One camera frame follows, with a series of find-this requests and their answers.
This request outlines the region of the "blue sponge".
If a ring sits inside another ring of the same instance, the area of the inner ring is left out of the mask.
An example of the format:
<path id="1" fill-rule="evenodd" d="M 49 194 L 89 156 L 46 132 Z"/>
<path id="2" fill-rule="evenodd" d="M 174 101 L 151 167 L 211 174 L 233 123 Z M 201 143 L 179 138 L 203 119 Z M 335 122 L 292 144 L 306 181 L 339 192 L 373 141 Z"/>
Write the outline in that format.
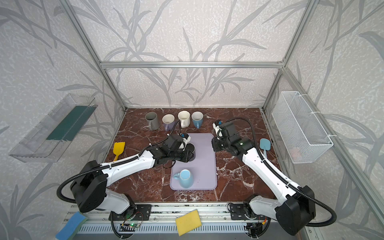
<path id="1" fill-rule="evenodd" d="M 66 225 L 56 234 L 56 240 L 72 240 L 73 237 L 78 233 L 81 226 L 89 218 L 80 212 L 75 213 Z"/>

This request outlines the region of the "clear plastic shelf bin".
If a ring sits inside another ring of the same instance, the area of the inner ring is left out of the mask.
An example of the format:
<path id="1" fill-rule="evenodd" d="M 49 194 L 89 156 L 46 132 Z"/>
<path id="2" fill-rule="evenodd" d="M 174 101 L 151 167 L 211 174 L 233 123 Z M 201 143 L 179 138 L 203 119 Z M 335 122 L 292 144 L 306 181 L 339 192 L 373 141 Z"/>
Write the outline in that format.
<path id="1" fill-rule="evenodd" d="M 68 94 L 9 153 L 24 163 L 55 163 L 98 105 L 94 97 Z"/>

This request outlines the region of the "light blue spatula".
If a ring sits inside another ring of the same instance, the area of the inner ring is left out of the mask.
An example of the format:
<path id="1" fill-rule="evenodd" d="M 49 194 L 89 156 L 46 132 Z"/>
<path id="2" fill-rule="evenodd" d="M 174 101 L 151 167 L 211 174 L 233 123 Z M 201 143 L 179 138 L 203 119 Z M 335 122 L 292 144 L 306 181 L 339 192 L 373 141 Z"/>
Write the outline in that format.
<path id="1" fill-rule="evenodd" d="M 263 150 L 263 155 L 267 159 L 267 153 L 271 150 L 271 141 L 265 138 L 260 139 L 260 148 Z"/>

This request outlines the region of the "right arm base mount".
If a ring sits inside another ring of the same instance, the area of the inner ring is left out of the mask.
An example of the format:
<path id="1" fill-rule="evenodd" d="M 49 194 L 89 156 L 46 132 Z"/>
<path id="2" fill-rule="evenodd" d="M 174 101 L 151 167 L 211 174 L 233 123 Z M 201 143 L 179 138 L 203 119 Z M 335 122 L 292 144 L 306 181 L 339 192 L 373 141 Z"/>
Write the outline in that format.
<path id="1" fill-rule="evenodd" d="M 265 220 L 267 219 L 264 215 L 256 215 L 252 212 L 251 208 L 248 205 L 245 205 L 243 203 L 241 204 L 234 204 L 234 203 L 228 203 L 227 209 L 231 215 L 231 220 L 234 221 L 240 221 L 240 220 Z"/>

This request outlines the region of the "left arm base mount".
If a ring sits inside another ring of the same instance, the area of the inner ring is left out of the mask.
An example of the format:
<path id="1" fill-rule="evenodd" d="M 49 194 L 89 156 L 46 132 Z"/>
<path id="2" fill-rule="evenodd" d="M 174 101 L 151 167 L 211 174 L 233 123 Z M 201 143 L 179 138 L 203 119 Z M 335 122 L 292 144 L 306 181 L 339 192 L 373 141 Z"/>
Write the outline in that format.
<path id="1" fill-rule="evenodd" d="M 142 204 L 130 206 L 122 214 L 111 212 L 109 220 L 113 221 L 148 221 L 151 215 L 152 205 Z"/>

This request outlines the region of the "light blue mug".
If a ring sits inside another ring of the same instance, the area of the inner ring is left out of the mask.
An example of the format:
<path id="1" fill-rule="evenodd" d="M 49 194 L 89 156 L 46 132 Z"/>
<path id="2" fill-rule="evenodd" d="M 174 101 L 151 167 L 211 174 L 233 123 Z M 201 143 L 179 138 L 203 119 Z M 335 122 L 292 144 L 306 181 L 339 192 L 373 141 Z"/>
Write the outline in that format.
<path id="1" fill-rule="evenodd" d="M 194 183 L 194 176 L 187 169 L 181 170 L 179 173 L 174 174 L 173 178 L 179 181 L 179 185 L 183 189 L 190 188 Z"/>

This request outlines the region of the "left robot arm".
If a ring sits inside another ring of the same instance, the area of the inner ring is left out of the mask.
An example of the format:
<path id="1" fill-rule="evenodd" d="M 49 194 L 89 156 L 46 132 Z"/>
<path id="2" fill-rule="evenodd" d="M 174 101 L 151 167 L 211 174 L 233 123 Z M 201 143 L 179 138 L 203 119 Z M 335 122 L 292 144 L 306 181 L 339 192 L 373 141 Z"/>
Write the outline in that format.
<path id="1" fill-rule="evenodd" d="M 92 210 L 123 214 L 134 211 L 131 197 L 119 194 L 108 187 L 137 172 L 152 169 L 169 161 L 188 163 L 195 159 L 195 146 L 187 133 L 170 133 L 162 141 L 145 147 L 138 154 L 115 162 L 86 163 L 81 172 L 59 185 L 57 197 L 77 204 L 81 213 Z"/>

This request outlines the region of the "green circuit board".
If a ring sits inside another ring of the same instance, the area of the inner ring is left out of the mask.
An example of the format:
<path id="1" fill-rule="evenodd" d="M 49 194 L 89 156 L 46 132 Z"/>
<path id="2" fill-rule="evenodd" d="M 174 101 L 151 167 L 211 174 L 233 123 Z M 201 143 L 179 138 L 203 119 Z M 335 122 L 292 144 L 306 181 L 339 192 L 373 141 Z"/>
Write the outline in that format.
<path id="1" fill-rule="evenodd" d="M 121 224 L 119 231 L 121 232 L 135 232 L 136 229 L 140 228 L 140 223 Z"/>

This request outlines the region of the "yellow sponge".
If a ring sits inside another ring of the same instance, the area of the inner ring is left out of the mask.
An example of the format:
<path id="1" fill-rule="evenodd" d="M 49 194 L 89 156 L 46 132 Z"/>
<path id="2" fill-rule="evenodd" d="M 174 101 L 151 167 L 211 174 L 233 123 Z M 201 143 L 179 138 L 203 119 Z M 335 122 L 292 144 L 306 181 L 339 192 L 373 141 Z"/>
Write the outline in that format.
<path id="1" fill-rule="evenodd" d="M 190 213 L 175 219 L 175 222 L 179 236 L 202 226 L 198 210 L 191 211 Z"/>

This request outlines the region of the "lavender plastic tray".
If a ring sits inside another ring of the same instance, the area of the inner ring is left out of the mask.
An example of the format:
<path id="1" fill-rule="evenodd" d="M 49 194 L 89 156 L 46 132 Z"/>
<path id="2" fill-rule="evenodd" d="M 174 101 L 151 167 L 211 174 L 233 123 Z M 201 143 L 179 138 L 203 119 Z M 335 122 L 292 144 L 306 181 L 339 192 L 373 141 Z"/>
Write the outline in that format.
<path id="1" fill-rule="evenodd" d="M 177 161 L 172 167 L 170 188 L 174 191 L 181 191 L 179 180 L 174 175 L 186 169 L 193 177 L 194 183 L 189 190 L 208 191 L 217 187 L 217 168 L 216 154 L 213 150 L 211 140 L 213 135 L 210 133 L 191 133 L 190 143 L 195 146 L 195 159 L 188 163 Z"/>

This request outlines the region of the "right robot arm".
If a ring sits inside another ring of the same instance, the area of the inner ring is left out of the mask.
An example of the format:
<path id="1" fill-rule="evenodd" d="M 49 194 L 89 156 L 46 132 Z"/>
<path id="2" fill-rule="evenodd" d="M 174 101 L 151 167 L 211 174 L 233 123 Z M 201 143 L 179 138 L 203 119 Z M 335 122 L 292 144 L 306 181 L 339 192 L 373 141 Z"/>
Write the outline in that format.
<path id="1" fill-rule="evenodd" d="M 261 152 L 255 139 L 243 138 L 234 121 L 217 120 L 213 123 L 216 136 L 212 139 L 215 152 L 226 151 L 252 169 L 271 189 L 275 199 L 254 196 L 245 201 L 245 211 L 250 218 L 263 215 L 276 220 L 290 235 L 296 235 L 304 227 L 326 227 L 337 220 L 336 212 L 315 198 L 314 191 L 301 187 Z"/>

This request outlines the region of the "lavender mug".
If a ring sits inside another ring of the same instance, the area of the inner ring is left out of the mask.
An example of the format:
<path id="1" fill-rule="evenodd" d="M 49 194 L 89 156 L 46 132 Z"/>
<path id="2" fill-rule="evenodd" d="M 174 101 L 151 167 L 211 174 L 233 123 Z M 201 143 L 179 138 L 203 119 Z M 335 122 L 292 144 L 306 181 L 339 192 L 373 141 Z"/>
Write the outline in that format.
<path id="1" fill-rule="evenodd" d="M 169 131 L 171 131 L 173 129 L 173 127 L 176 124 L 175 116 L 172 115 L 172 114 L 166 114 L 166 115 L 163 116 L 162 122 L 163 122 L 163 125 L 164 125 L 164 128 L 165 128 L 165 131 L 169 132 Z"/>

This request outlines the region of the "blue dotted square mug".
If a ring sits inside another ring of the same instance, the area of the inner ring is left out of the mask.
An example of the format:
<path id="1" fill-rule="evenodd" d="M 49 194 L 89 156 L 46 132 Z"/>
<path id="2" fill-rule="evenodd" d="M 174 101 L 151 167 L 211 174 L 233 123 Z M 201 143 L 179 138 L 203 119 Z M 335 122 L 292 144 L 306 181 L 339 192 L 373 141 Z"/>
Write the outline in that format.
<path id="1" fill-rule="evenodd" d="M 204 114 L 196 111 L 192 114 L 192 120 L 193 120 L 194 126 L 197 129 L 200 129 L 202 127 L 202 124 L 203 124 Z"/>

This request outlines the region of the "white faceted mug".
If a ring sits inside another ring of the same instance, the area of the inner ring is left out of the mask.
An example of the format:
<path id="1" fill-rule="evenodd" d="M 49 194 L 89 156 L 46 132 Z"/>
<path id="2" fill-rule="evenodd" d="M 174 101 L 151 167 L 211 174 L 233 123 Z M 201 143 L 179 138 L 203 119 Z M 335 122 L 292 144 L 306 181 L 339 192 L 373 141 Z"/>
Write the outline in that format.
<path id="1" fill-rule="evenodd" d="M 178 119 L 180 120 L 181 128 L 188 128 L 190 126 L 190 113 L 188 111 L 181 111 L 178 113 Z"/>

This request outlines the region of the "black mug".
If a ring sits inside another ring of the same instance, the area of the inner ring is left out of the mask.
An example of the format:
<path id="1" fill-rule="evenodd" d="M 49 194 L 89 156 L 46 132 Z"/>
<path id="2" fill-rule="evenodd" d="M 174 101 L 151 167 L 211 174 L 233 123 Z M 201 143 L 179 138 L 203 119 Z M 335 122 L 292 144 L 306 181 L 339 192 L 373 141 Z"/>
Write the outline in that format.
<path id="1" fill-rule="evenodd" d="M 185 147 L 185 157 L 186 163 L 191 162 L 195 159 L 195 146 L 191 143 L 188 143 Z"/>

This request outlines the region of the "grey mug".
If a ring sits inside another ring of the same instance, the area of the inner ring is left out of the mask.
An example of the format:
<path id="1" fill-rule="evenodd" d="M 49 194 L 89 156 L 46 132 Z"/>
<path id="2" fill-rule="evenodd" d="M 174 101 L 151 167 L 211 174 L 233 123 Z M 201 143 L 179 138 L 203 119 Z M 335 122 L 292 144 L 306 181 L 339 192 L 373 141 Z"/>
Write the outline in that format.
<path id="1" fill-rule="evenodd" d="M 148 123 L 148 127 L 150 131 L 158 130 L 160 127 L 160 122 L 158 119 L 158 115 L 155 112 L 149 112 L 146 114 L 145 119 Z"/>

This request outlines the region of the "yellow spatula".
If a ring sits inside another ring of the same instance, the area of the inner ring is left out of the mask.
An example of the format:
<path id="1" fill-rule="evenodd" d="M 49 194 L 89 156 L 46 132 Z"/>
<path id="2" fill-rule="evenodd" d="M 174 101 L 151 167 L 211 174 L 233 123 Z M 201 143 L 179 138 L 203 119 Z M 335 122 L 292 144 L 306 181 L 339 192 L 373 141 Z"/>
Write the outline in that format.
<path id="1" fill-rule="evenodd" d="M 124 152 L 125 142 L 114 143 L 113 153 L 115 155 L 114 162 L 119 159 L 119 156 Z"/>

